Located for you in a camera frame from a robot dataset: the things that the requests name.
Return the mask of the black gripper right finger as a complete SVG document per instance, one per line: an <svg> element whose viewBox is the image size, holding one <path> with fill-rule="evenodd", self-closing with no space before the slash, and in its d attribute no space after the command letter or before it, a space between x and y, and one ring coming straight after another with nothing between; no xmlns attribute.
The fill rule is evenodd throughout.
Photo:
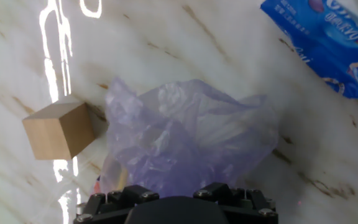
<svg viewBox="0 0 358 224"><path fill-rule="evenodd" d="M230 224L278 224L275 202L261 190L231 189L214 182L197 190L193 198L218 205Z"/></svg>

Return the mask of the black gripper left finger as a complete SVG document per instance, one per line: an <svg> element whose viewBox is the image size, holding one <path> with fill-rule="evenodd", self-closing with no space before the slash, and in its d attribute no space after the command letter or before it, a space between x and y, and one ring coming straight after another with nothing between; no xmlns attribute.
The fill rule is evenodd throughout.
<svg viewBox="0 0 358 224"><path fill-rule="evenodd" d="M123 190L95 193L87 202L79 204L73 224L125 223L129 213L136 206L158 200L160 195L140 185L130 185Z"/></svg>

